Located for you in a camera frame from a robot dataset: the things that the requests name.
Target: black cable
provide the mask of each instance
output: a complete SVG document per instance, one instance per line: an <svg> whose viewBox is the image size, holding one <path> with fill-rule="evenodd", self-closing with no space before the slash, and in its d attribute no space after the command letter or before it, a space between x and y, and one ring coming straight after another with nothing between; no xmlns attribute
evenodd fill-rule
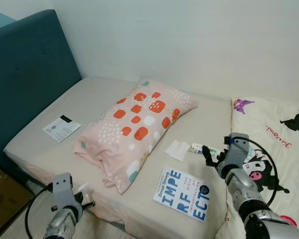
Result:
<svg viewBox="0 0 299 239"><path fill-rule="evenodd" d="M27 236L29 237L29 239L33 239L33 237L31 236L30 230L29 230L29 225L28 225L28 216L29 216L29 212L30 212L30 208L32 206L32 204L34 203L35 199L44 191L47 191L48 187L43 188L40 192L38 192L29 202L28 204L28 208L26 209L26 213L25 213L25 217L24 217L24 226L25 226L25 231Z"/></svg>
<svg viewBox="0 0 299 239"><path fill-rule="evenodd" d="M271 195L271 198L267 202L267 205L270 206L270 204L275 199L275 196L276 196L276 193L277 193L277 189L278 189L278 172L277 172L277 168L276 168L275 162L271 158L270 154L263 147L261 147L258 143L254 142L253 140L248 139L248 138L244 138L244 137L239 137L239 136L233 137L230 140L232 141L232 140L235 140L235 139L242 139L242 140L248 141L250 143L253 143L255 146L257 146L258 148L260 148L263 151L263 153L265 153L268 156L268 158L269 158L269 160L270 160L270 162L271 162L271 164L272 164L272 166L274 168L274 173L275 173L275 187L274 187L274 191L273 191L273 194Z"/></svg>

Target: book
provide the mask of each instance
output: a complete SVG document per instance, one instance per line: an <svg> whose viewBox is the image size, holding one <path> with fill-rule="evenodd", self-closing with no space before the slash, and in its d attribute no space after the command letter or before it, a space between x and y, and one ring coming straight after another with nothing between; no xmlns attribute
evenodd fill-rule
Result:
<svg viewBox="0 0 299 239"><path fill-rule="evenodd" d="M203 222L206 220L210 192L202 179L165 167L153 199Z"/></svg>

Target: floor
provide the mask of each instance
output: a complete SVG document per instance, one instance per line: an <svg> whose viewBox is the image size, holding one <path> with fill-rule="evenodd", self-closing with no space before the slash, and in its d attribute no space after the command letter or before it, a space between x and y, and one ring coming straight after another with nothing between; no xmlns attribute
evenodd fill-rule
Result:
<svg viewBox="0 0 299 239"><path fill-rule="evenodd" d="M50 208L54 205L53 196L49 192L42 193L33 203L29 213L29 230L33 238L43 238L48 223L54 213ZM0 239L27 239L24 229L23 212L14 223L4 232ZM104 222L92 213L85 211L83 217L76 226L73 239L134 239L135 237Z"/></svg>

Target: beige bed sheet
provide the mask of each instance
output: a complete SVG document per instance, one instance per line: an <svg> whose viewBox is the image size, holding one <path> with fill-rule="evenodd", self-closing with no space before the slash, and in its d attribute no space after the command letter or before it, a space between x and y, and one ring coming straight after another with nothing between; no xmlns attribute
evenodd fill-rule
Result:
<svg viewBox="0 0 299 239"><path fill-rule="evenodd" d="M90 196L96 202L91 211L102 219L124 223L127 232L138 238L214 238L227 212L224 181L215 169L205 166L201 155L187 154L185 160L180 162L164 151L175 139L221 147L223 136L231 130L230 102L192 94L200 105L169 128L123 195L114 187L106 188L102 182L102 171L73 153L74 141L84 128L135 85L133 82L102 78L83 79L29 123L4 151L23 170L44 184L63 172L72 174L74 189L88 183ZM58 143L42 128L61 115L82 126ZM202 178L210 186L211 201L205 222L201 223L153 200L165 166Z"/></svg>

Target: bed frame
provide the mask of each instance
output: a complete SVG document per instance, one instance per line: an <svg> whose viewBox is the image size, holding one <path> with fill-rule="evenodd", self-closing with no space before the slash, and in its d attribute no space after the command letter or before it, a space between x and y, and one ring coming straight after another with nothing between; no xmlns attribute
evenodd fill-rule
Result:
<svg viewBox="0 0 299 239"><path fill-rule="evenodd" d="M0 167L22 184L29 176L3 148L81 79L55 10L0 28Z"/></svg>

